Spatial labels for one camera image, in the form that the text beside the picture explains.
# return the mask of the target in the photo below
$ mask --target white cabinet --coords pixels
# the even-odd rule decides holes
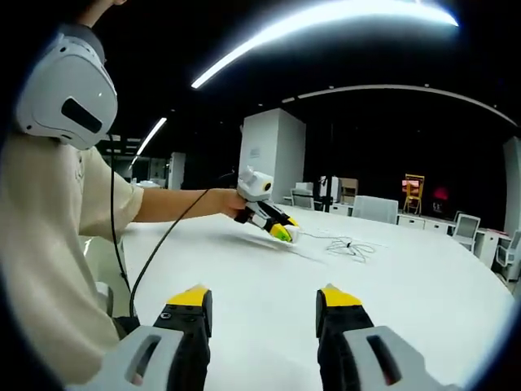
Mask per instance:
[[[425,231],[439,232],[441,234],[447,235],[449,224],[446,222],[433,222],[430,220],[425,220],[425,226],[423,229]]]
[[[494,231],[478,232],[478,235],[475,237],[474,255],[488,268],[492,267],[498,243],[499,234]]]
[[[425,220],[420,217],[398,216],[398,225],[414,228],[415,230],[422,230],[425,226]]]

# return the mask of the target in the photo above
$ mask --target person's hand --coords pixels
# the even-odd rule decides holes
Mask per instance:
[[[94,0],[78,17],[77,23],[92,28],[110,7],[120,6],[126,2],[127,0]]]
[[[237,194],[235,189],[217,189],[221,213],[236,218],[241,210],[246,208],[246,200]]]

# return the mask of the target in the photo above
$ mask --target yellow chair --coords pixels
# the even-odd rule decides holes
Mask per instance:
[[[425,177],[422,175],[405,175],[407,195],[405,197],[404,213],[422,214],[422,196]]]

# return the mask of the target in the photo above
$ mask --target headset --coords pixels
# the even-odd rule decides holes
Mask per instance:
[[[42,52],[15,107],[15,123],[32,136],[57,138],[79,150],[93,147],[111,129],[117,94],[94,32],[66,24]]]

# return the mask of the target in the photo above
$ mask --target office chair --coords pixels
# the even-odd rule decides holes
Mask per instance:
[[[352,216],[396,224],[398,218],[398,201],[385,198],[357,195],[352,209]]]
[[[305,189],[291,189],[291,206],[315,210],[313,191]]]
[[[521,271],[521,230],[517,230],[509,242],[508,247],[500,244],[496,250],[496,262],[503,266],[501,274],[505,277],[505,280],[511,281],[516,280],[519,277]]]
[[[471,253],[474,253],[475,236],[478,232],[480,221],[479,217],[459,213],[456,228],[454,228],[453,238]]]

